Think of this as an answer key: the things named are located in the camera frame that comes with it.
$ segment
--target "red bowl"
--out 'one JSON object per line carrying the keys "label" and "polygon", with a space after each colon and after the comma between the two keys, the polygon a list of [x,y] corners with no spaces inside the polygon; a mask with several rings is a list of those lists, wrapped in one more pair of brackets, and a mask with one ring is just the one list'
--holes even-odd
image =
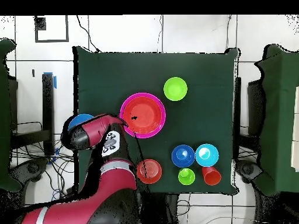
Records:
{"label": "red bowl", "polygon": [[137,177],[144,184],[154,184],[162,176],[161,165],[152,159],[146,159],[137,166]]}
{"label": "red bowl", "polygon": [[159,126],[161,109],[149,97],[136,97],[125,107],[123,118],[132,132],[148,134]]}

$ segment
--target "small green bowl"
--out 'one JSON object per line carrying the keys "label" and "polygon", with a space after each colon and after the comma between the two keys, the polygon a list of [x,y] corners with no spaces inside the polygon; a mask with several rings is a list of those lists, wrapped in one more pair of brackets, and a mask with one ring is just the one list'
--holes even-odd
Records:
{"label": "small green bowl", "polygon": [[187,83],[182,78],[169,78],[164,84],[164,94],[174,102],[182,100],[187,94]]}
{"label": "small green bowl", "polygon": [[195,181],[195,174],[191,169],[183,168],[180,169],[178,178],[184,186],[189,186]]}

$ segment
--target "green cloth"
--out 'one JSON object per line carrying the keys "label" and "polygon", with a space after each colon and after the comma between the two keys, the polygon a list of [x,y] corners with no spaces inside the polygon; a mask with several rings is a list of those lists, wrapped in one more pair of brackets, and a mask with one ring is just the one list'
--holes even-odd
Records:
{"label": "green cloth", "polygon": [[5,59],[7,53],[14,50],[15,43],[8,39],[0,40],[0,188],[17,192],[22,186],[8,172],[11,157],[11,102],[9,98],[8,72]]}
{"label": "green cloth", "polygon": [[266,112],[260,135],[260,165],[255,179],[265,195],[281,191],[299,192],[299,173],[291,167],[295,89],[299,86],[299,53],[269,45],[266,57],[257,63],[262,72]]}
{"label": "green cloth", "polygon": [[[130,95],[147,92],[163,102],[166,121],[152,138],[139,139],[144,159],[161,164],[162,177],[149,185],[155,193],[224,193],[235,194],[231,185],[232,101],[234,91],[234,59],[237,49],[227,54],[156,54],[156,53],[91,53],[81,47],[78,52],[79,114],[119,114],[122,103]],[[168,100],[164,83],[180,77],[188,86],[180,101]],[[136,140],[126,134],[128,150],[134,163],[141,161]],[[219,184],[205,184],[201,166],[189,168],[195,182],[182,185],[179,169],[171,160],[172,150],[187,144],[194,150],[204,143],[218,148],[215,168],[221,173]],[[90,151],[79,152],[79,189],[82,187]]]}

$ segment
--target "logo on robot arm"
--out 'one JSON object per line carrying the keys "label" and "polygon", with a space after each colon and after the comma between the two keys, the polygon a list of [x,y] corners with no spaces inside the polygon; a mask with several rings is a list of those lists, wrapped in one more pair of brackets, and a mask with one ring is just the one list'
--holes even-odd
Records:
{"label": "logo on robot arm", "polygon": [[120,134],[117,131],[109,131],[102,150],[102,157],[109,156],[119,150]]}

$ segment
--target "pink bowl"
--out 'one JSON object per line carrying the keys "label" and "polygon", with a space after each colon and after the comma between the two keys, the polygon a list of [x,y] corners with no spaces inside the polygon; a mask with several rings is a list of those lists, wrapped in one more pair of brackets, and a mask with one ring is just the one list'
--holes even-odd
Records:
{"label": "pink bowl", "polygon": [[[128,97],[124,103],[121,105],[120,108],[120,114],[119,117],[123,119],[123,114],[124,114],[124,109],[126,107],[126,105],[132,100],[135,99],[136,97],[148,97],[152,100],[154,100],[160,107],[161,110],[161,122],[159,123],[159,126],[152,132],[147,133],[147,134],[138,134],[136,133],[136,137],[137,138],[150,138],[153,137],[154,135],[156,135],[163,127],[164,123],[165,123],[165,119],[166,119],[166,112],[165,112],[165,108],[162,104],[162,102],[154,95],[150,94],[150,93],[136,93],[136,94],[132,94],[130,97]],[[132,137],[134,137],[134,132],[132,132],[128,127],[124,127],[124,130],[126,131],[126,133],[128,133],[129,135],[131,135]]]}

